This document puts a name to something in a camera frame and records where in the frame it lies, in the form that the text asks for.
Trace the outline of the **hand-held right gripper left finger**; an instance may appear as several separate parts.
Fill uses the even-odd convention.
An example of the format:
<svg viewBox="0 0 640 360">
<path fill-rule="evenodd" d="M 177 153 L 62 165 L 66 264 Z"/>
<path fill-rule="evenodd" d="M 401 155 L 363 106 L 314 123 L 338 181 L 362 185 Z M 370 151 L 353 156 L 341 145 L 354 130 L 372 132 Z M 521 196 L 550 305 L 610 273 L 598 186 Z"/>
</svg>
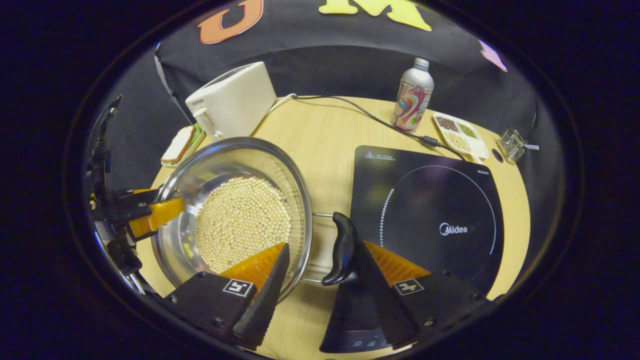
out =
<svg viewBox="0 0 640 360">
<path fill-rule="evenodd" d="M 289 244 L 277 243 L 220 274 L 196 273 L 163 305 L 209 337 L 254 351 L 265 339 L 289 266 Z"/>
</svg>

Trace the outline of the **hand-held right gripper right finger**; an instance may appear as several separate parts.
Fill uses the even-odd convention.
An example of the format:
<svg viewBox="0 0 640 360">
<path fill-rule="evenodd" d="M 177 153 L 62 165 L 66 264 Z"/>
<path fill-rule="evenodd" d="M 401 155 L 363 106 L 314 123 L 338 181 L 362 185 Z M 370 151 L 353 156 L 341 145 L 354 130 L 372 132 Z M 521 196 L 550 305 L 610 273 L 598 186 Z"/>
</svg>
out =
<svg viewBox="0 0 640 360">
<path fill-rule="evenodd" d="M 451 272 L 430 272 L 366 240 L 355 255 L 358 277 L 395 350 L 430 346 L 489 314 L 487 297 Z"/>
</svg>

